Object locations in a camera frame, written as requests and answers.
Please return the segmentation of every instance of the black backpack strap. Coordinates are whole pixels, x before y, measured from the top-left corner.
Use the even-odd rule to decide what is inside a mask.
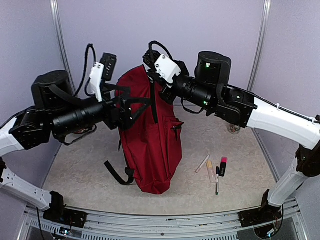
[[[128,167],[126,167],[124,169],[125,173],[128,175],[129,179],[128,181],[123,180],[119,174],[116,172],[116,170],[114,169],[114,167],[110,164],[109,161],[106,161],[104,163],[104,165],[106,166],[106,168],[109,170],[109,172],[111,173],[111,175],[114,177],[114,179],[120,183],[121,185],[130,185],[134,182],[135,178],[134,178],[134,173],[135,170],[134,169],[130,169]]]
[[[150,77],[150,100],[151,100],[151,110],[154,123],[158,123],[158,114],[157,114],[157,104],[156,104],[156,82],[155,80]]]

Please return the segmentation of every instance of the cable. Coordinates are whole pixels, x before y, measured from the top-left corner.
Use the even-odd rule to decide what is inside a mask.
[[[280,223],[280,226],[278,228],[278,230],[275,232],[274,235],[272,235],[272,237],[274,237],[275,235],[277,235],[283,225],[283,222],[284,222],[284,215],[285,215],[285,208],[284,208],[284,205],[282,205],[282,218],[281,218],[281,223]]]
[[[78,96],[82,86],[84,85],[86,74],[87,74],[88,55],[89,55],[90,49],[92,49],[92,53],[93,53],[93,64],[95,64],[95,62],[97,61],[97,56],[96,56],[96,51],[94,49],[94,45],[92,43],[90,43],[86,46],[86,49],[85,49],[82,80],[80,82],[78,89],[76,90],[75,94],[73,95],[74,97]]]
[[[44,236],[44,232],[42,231],[42,227],[41,227],[39,208],[36,208],[36,213],[38,215],[38,223],[39,223],[39,229],[40,229],[40,234],[41,234],[42,240],[46,240],[45,236]]]
[[[150,58],[151,58],[151,66],[152,66],[152,70],[156,71],[156,68],[155,68],[155,56],[154,56],[154,53],[153,53],[153,50],[152,50],[152,45],[158,45],[160,46],[165,52],[166,54],[168,55],[168,57],[173,61],[174,59],[172,58],[172,55],[170,54],[170,52],[168,51],[168,49],[163,46],[160,42],[158,41],[151,41],[149,42],[149,52],[150,52]]]
[[[85,95],[87,95],[88,97],[94,97],[95,94],[88,93],[88,86],[89,86],[90,80],[91,80],[91,78],[89,78],[88,81],[86,81],[85,86],[84,86],[84,92],[85,92]]]
[[[265,103],[270,104],[271,106],[273,106],[273,107],[275,107],[275,108],[279,108],[280,110],[282,110],[282,111],[284,111],[284,112],[286,112],[286,113],[288,113],[288,114],[292,114],[292,115],[297,116],[297,117],[299,117],[299,118],[305,119],[305,120],[307,120],[307,121],[309,121],[309,122],[312,122],[312,121],[313,121],[312,119],[310,119],[310,118],[307,117],[307,116],[303,116],[303,115],[301,115],[301,114],[299,114],[299,113],[296,113],[296,112],[294,112],[294,111],[291,111],[291,110],[289,110],[289,109],[286,109],[286,108],[284,108],[284,107],[282,107],[282,106],[279,106],[279,107],[278,107],[278,106],[277,106],[276,104],[274,104],[273,102],[270,102],[270,101],[264,99],[263,97],[256,95],[256,94],[253,93],[253,92],[250,92],[250,91],[247,91],[247,90],[244,90],[244,89],[242,89],[242,88],[239,88],[239,87],[236,87],[236,86],[232,86],[232,85],[227,85],[227,86],[228,86],[228,87],[231,87],[231,88],[233,88],[233,89],[241,90],[241,91],[243,91],[243,92],[245,92],[245,93],[247,93],[247,94],[250,94],[250,95],[254,96],[255,98],[260,99],[261,101],[264,101]],[[320,124],[320,121],[314,121],[314,123],[315,123],[315,124]]]
[[[194,115],[198,115],[200,113],[202,113],[205,109],[202,107],[199,111],[192,111],[191,109],[188,109],[185,107],[184,105],[184,99],[181,98],[181,105],[183,107],[183,110],[185,110],[186,112],[190,113],[190,114],[194,114]]]
[[[23,113],[23,111],[17,112],[15,115],[13,115],[12,117],[10,117],[7,121],[4,122],[4,124],[2,124],[0,126],[0,129],[2,129],[6,124],[8,124],[12,119],[14,119],[15,117],[17,117],[18,115],[20,115],[21,113]]]

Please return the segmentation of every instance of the metal frame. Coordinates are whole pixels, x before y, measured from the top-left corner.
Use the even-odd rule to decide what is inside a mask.
[[[253,228],[253,226],[241,228],[238,216],[240,210],[184,216],[143,216],[107,213],[75,207],[70,207],[70,209],[85,211],[88,214],[84,228],[72,228],[73,231],[81,235],[79,237],[69,236],[69,239],[75,240],[160,240],[163,238],[237,240],[239,231]],[[23,217],[23,227],[20,238],[17,240],[25,240],[30,227],[39,228],[37,211],[34,208],[28,206]],[[308,240],[300,209],[295,199],[289,199],[284,204],[284,219],[289,218],[295,222],[298,239]],[[60,227],[68,228],[68,226],[50,222],[42,217],[41,226],[43,231],[51,233],[55,229],[59,230]]]
[[[54,26],[55,26],[55,32],[56,32],[57,40],[58,40],[58,43],[59,43],[60,54],[61,54],[61,58],[62,58],[62,61],[63,61],[63,65],[64,65],[65,70],[69,74],[71,87],[72,87],[72,89],[73,89],[73,91],[75,93],[76,92],[76,86],[75,86],[74,80],[73,80],[72,75],[71,75],[71,70],[70,70],[69,61],[68,61],[68,57],[67,57],[67,51],[66,51],[66,47],[65,47],[64,36],[63,36],[63,31],[62,31],[62,25],[61,25],[60,15],[59,15],[58,0],[50,0],[50,6],[51,6],[53,23],[54,23]]]
[[[252,67],[252,71],[250,74],[249,84],[247,87],[247,90],[250,92],[254,89],[254,85],[256,82],[256,77],[257,77],[257,73],[258,73],[258,69],[259,69],[262,50],[263,50],[263,46],[264,46],[264,42],[265,42],[265,36],[266,36],[266,32],[267,32],[267,25],[268,25],[268,20],[269,20],[270,8],[271,8],[271,0],[264,0],[258,45],[257,45],[256,51],[255,51],[253,67]]]

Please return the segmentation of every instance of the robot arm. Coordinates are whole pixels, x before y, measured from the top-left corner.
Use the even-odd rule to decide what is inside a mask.
[[[230,124],[269,131],[300,144],[290,168],[272,189],[264,193],[261,207],[239,213],[242,227],[270,222],[275,216],[281,218],[279,211],[285,200],[305,180],[320,175],[320,116],[301,115],[252,92],[228,85],[231,70],[228,57],[215,52],[200,52],[195,77],[189,76],[184,62],[160,54],[150,45],[143,62],[151,68],[149,77],[162,86],[159,94],[168,104],[179,97],[201,107],[200,112],[206,110],[207,117],[214,114]],[[274,232],[271,226],[256,234],[265,238]]]
[[[116,56],[109,53],[104,53],[100,62],[94,64],[88,81],[92,94],[86,99],[72,96],[68,73],[64,70],[39,76],[31,87],[34,106],[15,114],[0,126],[0,189],[44,211],[45,219],[67,225],[72,219],[73,226],[83,228],[86,214],[65,209],[62,195],[38,188],[18,177],[2,157],[48,143],[51,133],[68,146],[75,141],[66,142],[66,136],[81,129],[90,129],[100,122],[111,130],[131,128],[150,105],[150,100],[130,97],[128,87],[107,83],[111,80],[115,64]],[[111,91],[118,91],[117,96],[111,98]],[[141,107],[132,112],[131,104],[136,103]]]

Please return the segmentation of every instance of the table surface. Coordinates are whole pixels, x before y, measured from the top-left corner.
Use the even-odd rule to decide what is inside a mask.
[[[62,194],[68,206],[121,214],[194,215],[259,206],[275,180],[252,130],[233,135],[228,124],[213,115],[192,115],[181,106],[175,106],[175,113],[185,122],[183,158],[164,194],[144,193],[135,183],[123,186],[112,177],[104,162],[109,160],[124,179],[126,163],[123,152],[118,152],[118,131],[102,123],[96,133],[61,147],[44,189]],[[219,178],[219,195],[206,165],[195,173],[208,154],[214,168],[222,157],[228,158],[225,176]]]

